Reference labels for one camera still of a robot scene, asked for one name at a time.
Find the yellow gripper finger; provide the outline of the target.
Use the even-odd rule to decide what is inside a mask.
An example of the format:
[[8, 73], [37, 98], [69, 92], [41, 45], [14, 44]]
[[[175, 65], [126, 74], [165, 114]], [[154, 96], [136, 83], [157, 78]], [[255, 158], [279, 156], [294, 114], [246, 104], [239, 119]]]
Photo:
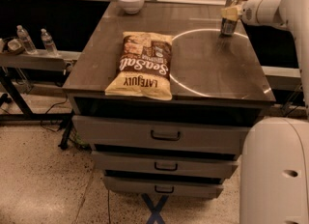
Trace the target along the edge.
[[225, 7], [221, 10], [221, 16], [231, 21], [238, 21], [242, 17], [242, 5]]

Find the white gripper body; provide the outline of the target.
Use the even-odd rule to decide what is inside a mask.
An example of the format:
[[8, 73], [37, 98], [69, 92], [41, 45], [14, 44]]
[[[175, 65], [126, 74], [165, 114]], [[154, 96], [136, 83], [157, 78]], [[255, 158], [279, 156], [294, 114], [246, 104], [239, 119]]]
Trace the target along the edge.
[[241, 20], [252, 26], [280, 26], [280, 3], [281, 0], [248, 0], [242, 5]]

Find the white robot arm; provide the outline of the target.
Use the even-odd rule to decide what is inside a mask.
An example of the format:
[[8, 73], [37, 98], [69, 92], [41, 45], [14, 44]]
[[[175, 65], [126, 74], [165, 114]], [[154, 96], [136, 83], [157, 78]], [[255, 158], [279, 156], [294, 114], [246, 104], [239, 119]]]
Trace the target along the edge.
[[[291, 33], [309, 105], [309, 0], [248, 0], [221, 10], [227, 20]], [[250, 128], [240, 168], [239, 224], [309, 224], [309, 122], [264, 118]]]

